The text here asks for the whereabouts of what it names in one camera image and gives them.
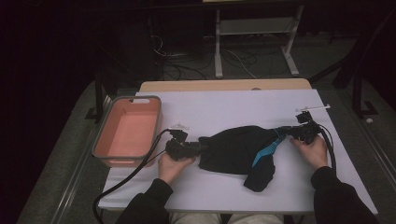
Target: plastic bin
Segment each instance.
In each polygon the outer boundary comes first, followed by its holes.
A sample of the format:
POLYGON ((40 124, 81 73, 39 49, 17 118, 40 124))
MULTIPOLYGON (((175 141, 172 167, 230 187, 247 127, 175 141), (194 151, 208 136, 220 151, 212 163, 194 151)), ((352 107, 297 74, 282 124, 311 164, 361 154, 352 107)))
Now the plastic bin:
POLYGON ((161 106, 157 96, 116 98, 101 125, 92 149, 93 156, 109 167, 138 166, 161 129, 161 106))

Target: white tabletop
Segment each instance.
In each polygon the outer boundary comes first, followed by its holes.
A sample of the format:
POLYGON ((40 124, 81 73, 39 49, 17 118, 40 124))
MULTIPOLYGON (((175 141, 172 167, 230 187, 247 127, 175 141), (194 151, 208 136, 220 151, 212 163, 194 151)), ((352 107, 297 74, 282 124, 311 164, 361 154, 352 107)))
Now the white tabletop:
MULTIPOLYGON (((265 129, 299 125, 297 108, 323 105, 316 90, 270 91, 165 91, 139 92, 157 95, 163 103, 162 129, 174 124, 190 127, 187 141, 211 136, 226 129, 258 125, 265 129)), ((377 214, 366 188, 356 172, 326 110, 311 111, 313 119, 331 133, 337 160, 337 175, 355 187, 362 201, 377 214)), ((163 150, 169 134, 157 146, 163 150)), ((303 161, 288 139, 276 150, 274 179, 263 192, 243 186, 245 175, 208 172, 198 167, 199 159, 188 167, 172 186, 174 194, 165 208, 169 211, 219 213, 290 214, 314 211, 314 190, 310 184, 312 168, 303 161)), ((119 183, 133 168, 111 168, 105 190, 119 183)), ((158 166, 144 168, 130 182, 99 202, 105 209, 122 209, 139 192, 145 192, 158 175, 158 166)))

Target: crumpled fabric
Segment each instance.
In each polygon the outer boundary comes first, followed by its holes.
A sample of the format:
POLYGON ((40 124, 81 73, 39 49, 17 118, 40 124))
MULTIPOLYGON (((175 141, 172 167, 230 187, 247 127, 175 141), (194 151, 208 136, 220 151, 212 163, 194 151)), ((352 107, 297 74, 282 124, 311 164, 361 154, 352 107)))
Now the crumpled fabric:
POLYGON ((284 138, 276 129, 254 125, 200 137, 199 142, 207 149, 201 152, 199 167, 216 173, 247 175, 244 186, 261 192, 273 179, 273 154, 284 138))

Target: black sleeve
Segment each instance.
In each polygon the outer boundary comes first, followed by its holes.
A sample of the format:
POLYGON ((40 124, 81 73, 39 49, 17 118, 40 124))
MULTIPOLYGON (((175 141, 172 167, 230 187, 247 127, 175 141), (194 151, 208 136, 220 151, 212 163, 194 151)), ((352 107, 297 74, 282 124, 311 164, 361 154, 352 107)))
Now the black sleeve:
POLYGON ((311 178, 318 224, 378 223, 356 190, 342 183, 330 167, 321 167, 311 178))
POLYGON ((163 224, 169 223, 169 214, 164 208, 173 193, 161 179, 154 179, 149 189, 137 194, 121 213, 117 224, 163 224))

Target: person's left hand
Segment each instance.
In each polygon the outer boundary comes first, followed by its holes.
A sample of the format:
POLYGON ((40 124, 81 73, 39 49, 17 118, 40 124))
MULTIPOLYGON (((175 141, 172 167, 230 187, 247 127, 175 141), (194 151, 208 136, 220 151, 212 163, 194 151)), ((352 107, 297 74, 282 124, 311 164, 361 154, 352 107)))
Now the person's left hand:
POLYGON ((168 185, 177 179, 181 172, 192 164, 195 158, 188 158, 184 161, 174 161, 168 153, 163 153, 160 160, 158 161, 159 175, 158 177, 165 181, 168 185))

